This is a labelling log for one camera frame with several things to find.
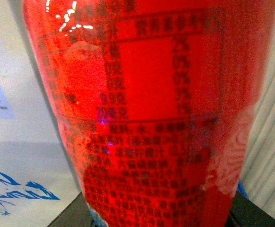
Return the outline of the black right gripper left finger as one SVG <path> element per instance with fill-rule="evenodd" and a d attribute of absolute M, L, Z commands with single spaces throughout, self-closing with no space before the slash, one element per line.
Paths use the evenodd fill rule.
<path fill-rule="evenodd" d="M 48 227 L 91 227 L 92 222 L 93 218 L 80 192 Z"/>

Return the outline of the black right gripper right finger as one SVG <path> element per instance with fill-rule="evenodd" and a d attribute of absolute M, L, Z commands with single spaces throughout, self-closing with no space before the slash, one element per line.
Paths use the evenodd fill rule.
<path fill-rule="evenodd" d="M 236 192 L 229 213 L 230 227 L 275 227 L 275 219 Z"/>

